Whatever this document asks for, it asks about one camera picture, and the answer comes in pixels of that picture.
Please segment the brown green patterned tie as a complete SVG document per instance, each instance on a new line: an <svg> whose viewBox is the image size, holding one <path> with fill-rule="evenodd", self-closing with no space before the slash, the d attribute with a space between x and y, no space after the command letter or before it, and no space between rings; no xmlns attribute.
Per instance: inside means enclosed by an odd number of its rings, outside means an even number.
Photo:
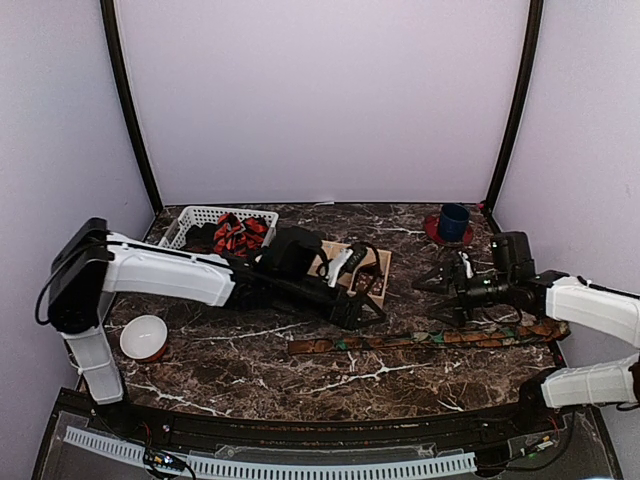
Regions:
<svg viewBox="0 0 640 480"><path fill-rule="evenodd" d="M349 336L293 340L287 345L289 355L346 353L400 349L500 349L547 344L570 335L566 321L543 319L531 325L500 325L492 330L416 331L393 336Z"/></svg>

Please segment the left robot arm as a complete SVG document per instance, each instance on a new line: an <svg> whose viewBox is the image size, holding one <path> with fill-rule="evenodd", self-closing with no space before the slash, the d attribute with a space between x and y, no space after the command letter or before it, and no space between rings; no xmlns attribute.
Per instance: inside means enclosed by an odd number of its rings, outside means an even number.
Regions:
<svg viewBox="0 0 640 480"><path fill-rule="evenodd" d="M314 232L291 226L247 258L181 251L112 232L103 218L85 222L59 252L34 308L37 324L64 339L101 417L120 436L141 427L101 324L105 293L133 292L233 310L267 308L276 301L316 312L344 330L385 321L368 290L350 292L340 278L378 250L356 242L331 258Z"/></svg>

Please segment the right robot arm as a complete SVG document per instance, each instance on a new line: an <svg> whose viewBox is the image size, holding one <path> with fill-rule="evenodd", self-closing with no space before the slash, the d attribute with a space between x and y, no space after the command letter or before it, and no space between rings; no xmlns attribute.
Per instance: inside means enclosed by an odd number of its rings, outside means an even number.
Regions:
<svg viewBox="0 0 640 480"><path fill-rule="evenodd" d="M448 295L432 307L444 323L462 327L474 309L508 305L519 312L556 322L582 325L639 347L639 297L596 285L581 276L529 265L485 275L444 262L412 282L419 291ZM550 409L582 404L639 405L639 355L592 366L560 368L534 380L528 396L510 413L521 434L534 432Z"/></svg>

